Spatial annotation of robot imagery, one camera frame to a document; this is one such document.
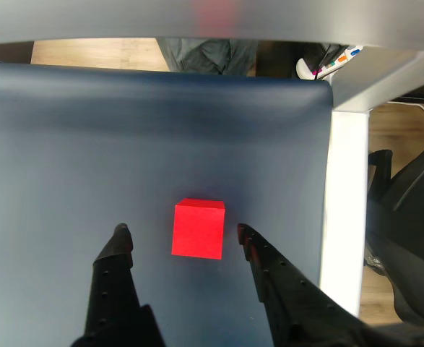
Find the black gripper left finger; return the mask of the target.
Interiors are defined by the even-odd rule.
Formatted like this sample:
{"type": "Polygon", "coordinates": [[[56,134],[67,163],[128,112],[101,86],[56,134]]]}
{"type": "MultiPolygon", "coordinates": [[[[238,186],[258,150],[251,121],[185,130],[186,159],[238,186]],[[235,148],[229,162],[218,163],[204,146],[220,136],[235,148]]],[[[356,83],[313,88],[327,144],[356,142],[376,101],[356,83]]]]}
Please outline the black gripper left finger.
{"type": "Polygon", "coordinates": [[[120,223],[93,262],[85,330],[73,346],[165,345],[150,306],[139,303],[132,250],[128,226],[120,223]]]}

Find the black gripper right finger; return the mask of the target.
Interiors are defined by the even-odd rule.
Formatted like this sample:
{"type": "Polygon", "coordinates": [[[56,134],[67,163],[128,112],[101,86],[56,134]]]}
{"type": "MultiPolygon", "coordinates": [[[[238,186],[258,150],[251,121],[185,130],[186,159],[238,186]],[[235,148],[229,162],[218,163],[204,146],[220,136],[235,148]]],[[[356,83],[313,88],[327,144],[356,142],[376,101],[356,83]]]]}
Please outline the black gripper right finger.
{"type": "Polygon", "coordinates": [[[367,346],[365,324],[317,285],[247,224],[238,242],[250,263],[275,346],[367,346]]]}

